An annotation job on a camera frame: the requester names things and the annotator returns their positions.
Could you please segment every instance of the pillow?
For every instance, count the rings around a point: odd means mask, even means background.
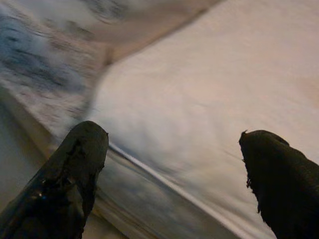
[[[0,86],[11,111],[62,138],[81,120],[107,64],[216,1],[0,0]]]

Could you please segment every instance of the floor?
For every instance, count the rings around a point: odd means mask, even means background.
[[[0,103],[0,212],[44,163],[44,157]],[[83,239],[127,239],[106,220],[91,215]]]

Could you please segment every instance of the mattress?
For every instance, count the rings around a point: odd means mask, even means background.
[[[96,214],[131,239],[275,238],[238,140],[265,129],[319,163],[318,23],[316,0],[226,0],[112,65],[86,116],[111,142]]]

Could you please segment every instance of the white sheet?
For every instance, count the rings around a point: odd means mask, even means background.
[[[88,119],[239,237],[275,238],[238,140],[269,130],[319,162],[318,25],[317,0],[226,0],[115,64]]]

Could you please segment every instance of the white fabric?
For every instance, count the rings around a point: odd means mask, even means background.
[[[275,238],[238,140],[269,130],[319,162],[318,25],[317,0],[224,1],[115,64],[88,119],[240,238]]]

